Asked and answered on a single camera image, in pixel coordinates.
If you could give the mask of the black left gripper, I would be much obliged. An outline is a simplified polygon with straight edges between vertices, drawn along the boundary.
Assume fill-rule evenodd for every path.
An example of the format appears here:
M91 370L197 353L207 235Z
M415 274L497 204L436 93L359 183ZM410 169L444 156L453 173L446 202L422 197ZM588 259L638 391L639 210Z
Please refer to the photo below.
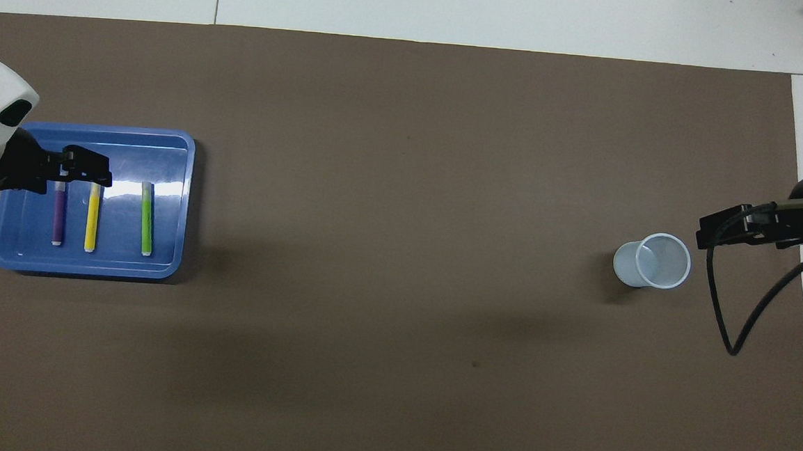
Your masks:
M47 193L47 180L86 181L112 186L109 158L79 145L46 151L24 129L16 129L0 159L0 191Z

